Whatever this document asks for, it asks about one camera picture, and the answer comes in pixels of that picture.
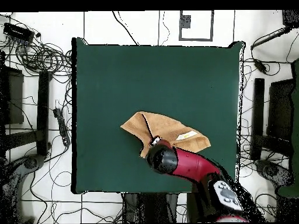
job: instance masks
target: black border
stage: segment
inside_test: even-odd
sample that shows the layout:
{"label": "black border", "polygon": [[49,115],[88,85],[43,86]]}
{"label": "black border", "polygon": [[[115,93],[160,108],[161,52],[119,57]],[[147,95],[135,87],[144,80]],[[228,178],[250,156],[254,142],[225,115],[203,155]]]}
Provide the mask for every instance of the black border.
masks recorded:
{"label": "black border", "polygon": [[183,18],[183,11],[180,10],[179,41],[208,41],[208,42],[213,42],[213,30],[214,30],[214,11],[213,10],[211,10],[210,38],[182,38],[182,18]]}

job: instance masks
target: black joint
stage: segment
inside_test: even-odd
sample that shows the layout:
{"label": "black joint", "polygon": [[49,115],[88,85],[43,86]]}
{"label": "black joint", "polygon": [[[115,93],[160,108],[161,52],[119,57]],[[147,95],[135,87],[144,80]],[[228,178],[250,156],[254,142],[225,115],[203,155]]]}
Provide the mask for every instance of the black joint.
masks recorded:
{"label": "black joint", "polygon": [[171,174],[178,165],[178,158],[172,148],[157,144],[148,151],[146,160],[151,168],[161,174]]}

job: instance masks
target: green tabletop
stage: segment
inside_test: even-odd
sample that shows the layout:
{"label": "green tabletop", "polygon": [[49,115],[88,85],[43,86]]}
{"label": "green tabletop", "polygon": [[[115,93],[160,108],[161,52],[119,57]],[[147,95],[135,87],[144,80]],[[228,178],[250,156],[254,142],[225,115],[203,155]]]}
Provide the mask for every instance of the green tabletop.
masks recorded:
{"label": "green tabletop", "polygon": [[235,177],[240,53],[230,48],[87,45],[77,39],[77,163],[83,191],[190,192],[154,173],[142,143],[120,126],[137,111],[163,114],[211,142],[199,152]]}

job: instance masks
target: white label on bag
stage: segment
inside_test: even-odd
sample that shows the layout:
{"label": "white label on bag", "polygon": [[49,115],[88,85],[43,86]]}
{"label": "white label on bag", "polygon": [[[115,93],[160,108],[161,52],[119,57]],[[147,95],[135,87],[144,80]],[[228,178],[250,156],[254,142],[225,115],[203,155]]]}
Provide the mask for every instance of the white label on bag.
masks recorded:
{"label": "white label on bag", "polygon": [[192,136],[195,136],[197,135],[197,133],[195,131],[189,131],[188,133],[186,134],[182,134],[182,135],[179,135],[178,138],[176,140],[183,140],[183,139],[186,139],[186,138],[190,138]]}

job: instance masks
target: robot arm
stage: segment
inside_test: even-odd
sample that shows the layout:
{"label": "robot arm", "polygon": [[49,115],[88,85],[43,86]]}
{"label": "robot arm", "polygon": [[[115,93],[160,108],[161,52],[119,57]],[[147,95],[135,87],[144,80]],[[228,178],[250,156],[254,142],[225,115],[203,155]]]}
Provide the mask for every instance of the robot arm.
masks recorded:
{"label": "robot arm", "polygon": [[221,166],[198,154],[171,147],[160,137],[154,138],[151,145],[146,160],[155,172],[181,177],[197,185],[198,197],[203,199],[206,208],[213,209],[211,213],[200,207],[206,222],[265,222],[250,194]]}

